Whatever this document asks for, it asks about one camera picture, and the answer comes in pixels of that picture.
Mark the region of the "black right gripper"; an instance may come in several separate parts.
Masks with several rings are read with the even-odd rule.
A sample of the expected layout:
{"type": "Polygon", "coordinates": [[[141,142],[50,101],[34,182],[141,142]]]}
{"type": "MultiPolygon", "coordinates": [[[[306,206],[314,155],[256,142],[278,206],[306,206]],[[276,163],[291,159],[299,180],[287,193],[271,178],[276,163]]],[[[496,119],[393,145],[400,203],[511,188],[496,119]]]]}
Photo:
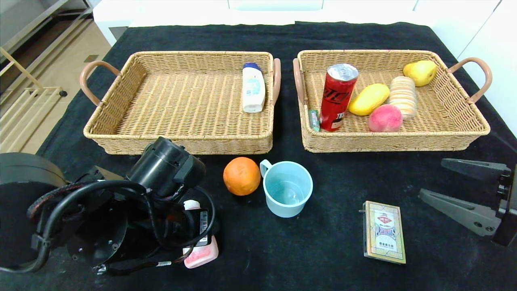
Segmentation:
{"type": "Polygon", "coordinates": [[[419,198],[436,210],[479,236],[492,236],[492,241],[509,247],[516,238],[516,169],[501,163],[444,158],[441,166],[487,183],[496,183],[498,207],[470,203],[430,190],[421,189],[419,198]]]}

